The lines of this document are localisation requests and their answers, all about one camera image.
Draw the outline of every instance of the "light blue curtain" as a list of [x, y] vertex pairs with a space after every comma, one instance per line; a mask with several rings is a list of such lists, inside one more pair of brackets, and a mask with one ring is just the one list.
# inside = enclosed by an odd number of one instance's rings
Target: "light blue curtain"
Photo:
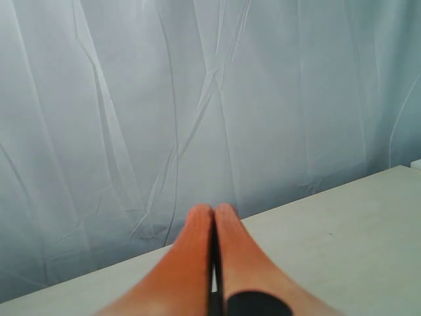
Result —
[[0, 0], [0, 301], [421, 158], [421, 1]]

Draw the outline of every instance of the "white table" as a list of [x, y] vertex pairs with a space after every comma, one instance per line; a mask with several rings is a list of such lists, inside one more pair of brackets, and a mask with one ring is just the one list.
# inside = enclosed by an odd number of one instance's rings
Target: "white table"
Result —
[[[286, 273], [348, 315], [421, 315], [421, 171], [396, 167], [249, 217]], [[5, 302], [0, 315], [91, 315], [168, 247]]]

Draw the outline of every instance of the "white desk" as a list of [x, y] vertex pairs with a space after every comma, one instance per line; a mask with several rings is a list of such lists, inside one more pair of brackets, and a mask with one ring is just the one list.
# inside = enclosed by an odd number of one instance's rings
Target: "white desk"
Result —
[[[244, 223], [286, 273], [346, 314], [421, 315], [421, 171], [396, 167]], [[0, 315], [91, 315], [167, 249], [3, 303]]]

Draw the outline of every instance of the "orange object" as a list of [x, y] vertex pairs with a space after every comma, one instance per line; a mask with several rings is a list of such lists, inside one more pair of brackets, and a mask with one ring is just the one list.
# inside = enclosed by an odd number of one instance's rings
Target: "orange object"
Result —
[[96, 316], [207, 315], [213, 214], [209, 205], [193, 207], [173, 246], [153, 270]]
[[220, 249], [216, 273], [222, 287], [226, 316], [342, 315], [309, 294], [273, 264], [246, 231], [230, 204], [217, 207], [215, 221]]

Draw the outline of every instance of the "white curtain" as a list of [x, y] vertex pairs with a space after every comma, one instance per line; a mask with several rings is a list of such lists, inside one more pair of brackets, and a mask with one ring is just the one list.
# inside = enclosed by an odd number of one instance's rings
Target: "white curtain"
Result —
[[0, 0], [0, 301], [421, 158], [420, 74], [418, 0]]

